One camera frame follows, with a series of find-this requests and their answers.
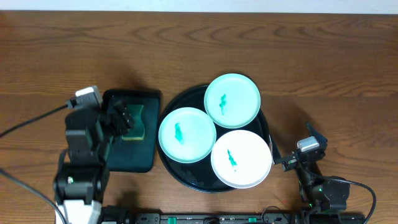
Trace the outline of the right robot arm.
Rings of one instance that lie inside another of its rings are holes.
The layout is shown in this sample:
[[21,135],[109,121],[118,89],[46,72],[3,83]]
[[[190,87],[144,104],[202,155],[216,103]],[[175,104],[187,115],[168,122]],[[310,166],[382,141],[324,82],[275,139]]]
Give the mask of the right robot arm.
[[325,177],[317,161],[325,156],[327,138],[306,124],[309,137],[297,143],[291,155],[282,157],[279,150],[272,153],[273,162],[285,172],[294,170],[299,181],[303,202],[309,204],[289,220],[290,223],[343,223],[341,211],[346,210],[349,184],[341,177]]

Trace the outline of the green yellow sponge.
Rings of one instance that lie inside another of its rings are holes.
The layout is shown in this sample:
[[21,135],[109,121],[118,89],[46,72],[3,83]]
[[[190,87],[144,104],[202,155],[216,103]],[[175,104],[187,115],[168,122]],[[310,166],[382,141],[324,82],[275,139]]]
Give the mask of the green yellow sponge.
[[142,121],[142,112],[144,109],[143,105],[127,105],[134,124],[129,129],[128,133],[122,136],[124,141],[141,141],[145,136],[145,126]]

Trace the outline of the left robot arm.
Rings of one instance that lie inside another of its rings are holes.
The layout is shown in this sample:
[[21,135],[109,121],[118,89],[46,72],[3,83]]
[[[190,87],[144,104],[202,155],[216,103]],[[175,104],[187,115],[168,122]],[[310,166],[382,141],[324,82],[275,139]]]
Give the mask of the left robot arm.
[[98,223],[109,180],[111,146],[133,124],[122,101],[110,111],[92,106],[65,118],[68,147],[59,157],[53,181],[56,223]]

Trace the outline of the white plate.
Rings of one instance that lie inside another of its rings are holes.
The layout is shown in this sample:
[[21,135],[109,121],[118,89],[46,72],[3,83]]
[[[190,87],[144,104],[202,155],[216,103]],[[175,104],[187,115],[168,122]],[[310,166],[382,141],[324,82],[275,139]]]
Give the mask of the white plate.
[[215,142],[211,166],[224,184],[248,189],[260,184],[271,171],[271,150],[254,132],[230,131]]

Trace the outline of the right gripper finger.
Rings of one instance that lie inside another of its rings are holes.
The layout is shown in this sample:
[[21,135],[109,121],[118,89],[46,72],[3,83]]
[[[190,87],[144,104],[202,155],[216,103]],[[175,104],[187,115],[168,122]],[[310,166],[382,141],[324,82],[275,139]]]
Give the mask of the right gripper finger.
[[272,137],[272,135],[269,135],[270,139],[270,150],[272,154],[272,161],[273,164],[280,164],[280,151]]
[[320,146],[327,146],[327,138],[324,137],[322,134],[320,134],[318,131],[315,130],[315,128],[309,123],[306,122],[306,126],[308,129],[308,133],[310,136],[313,136],[319,143]]

